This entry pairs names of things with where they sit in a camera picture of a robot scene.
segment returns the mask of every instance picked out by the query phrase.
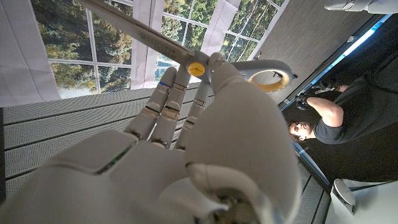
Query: window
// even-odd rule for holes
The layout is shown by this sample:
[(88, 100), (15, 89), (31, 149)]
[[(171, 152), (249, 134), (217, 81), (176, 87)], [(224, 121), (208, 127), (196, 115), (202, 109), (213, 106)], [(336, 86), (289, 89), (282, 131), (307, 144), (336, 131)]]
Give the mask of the window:
[[(105, 1), (132, 16), (132, 1)], [(32, 0), (62, 98), (129, 90), (131, 37), (74, 0)]]
[[(133, 1), (104, 1), (129, 16), (133, 15)], [(216, 21), (211, 19), (217, 3), (218, 0), (165, 0), (160, 32), (188, 49), (201, 50), (211, 21)], [(284, 0), (241, 1), (224, 41), (220, 43), (220, 52), (228, 61), (251, 59), (283, 3)], [(62, 98), (132, 87), (131, 73), (135, 63), (132, 62), (129, 35), (74, 0), (32, 0), (32, 6)], [(178, 68), (179, 64), (157, 54), (152, 86), (170, 66)]]

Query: robotic hand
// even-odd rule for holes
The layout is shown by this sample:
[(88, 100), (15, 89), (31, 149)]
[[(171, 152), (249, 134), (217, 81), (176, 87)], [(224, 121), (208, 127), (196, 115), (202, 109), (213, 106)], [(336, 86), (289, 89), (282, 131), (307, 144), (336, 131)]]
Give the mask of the robotic hand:
[(166, 71), (124, 132), (96, 134), (39, 167), (0, 207), (0, 223), (290, 223), (301, 187), (283, 116), (219, 53), (207, 63), (214, 102), (203, 110), (210, 85), (201, 83), (177, 149), (168, 150), (184, 66)]

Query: black t-shirt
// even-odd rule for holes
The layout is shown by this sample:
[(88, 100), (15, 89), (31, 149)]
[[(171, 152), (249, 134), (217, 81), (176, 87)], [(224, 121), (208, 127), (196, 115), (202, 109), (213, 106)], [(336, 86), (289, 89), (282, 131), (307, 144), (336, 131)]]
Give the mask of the black t-shirt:
[(398, 122), (398, 58), (385, 69), (373, 74), (378, 80), (389, 80), (391, 91), (375, 87), (366, 78), (355, 80), (334, 102), (341, 106), (343, 125), (338, 128), (327, 126), (323, 120), (315, 126), (315, 137), (325, 144), (341, 144), (377, 131)]

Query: man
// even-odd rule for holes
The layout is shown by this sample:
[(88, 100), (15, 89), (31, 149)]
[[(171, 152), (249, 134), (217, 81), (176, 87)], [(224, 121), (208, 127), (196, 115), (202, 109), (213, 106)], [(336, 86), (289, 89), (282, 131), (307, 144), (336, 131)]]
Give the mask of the man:
[(316, 138), (325, 144), (341, 144), (397, 122), (397, 71), (398, 53), (350, 86), (329, 81), (321, 83), (321, 89), (342, 92), (334, 102), (304, 94), (297, 96), (298, 107), (311, 106), (322, 118), (316, 125), (290, 122), (292, 139), (301, 142)]

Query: scissor blade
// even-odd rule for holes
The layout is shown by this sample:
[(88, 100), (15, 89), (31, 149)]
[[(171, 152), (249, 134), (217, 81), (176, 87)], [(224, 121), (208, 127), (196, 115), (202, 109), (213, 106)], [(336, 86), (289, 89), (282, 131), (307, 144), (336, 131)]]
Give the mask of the scissor blade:
[(102, 0), (77, 0), (97, 16), (114, 25), (119, 30), (129, 34), (134, 39), (184, 65), (188, 58), (194, 56), (191, 50), (170, 40), (163, 34), (147, 25), (129, 17)]

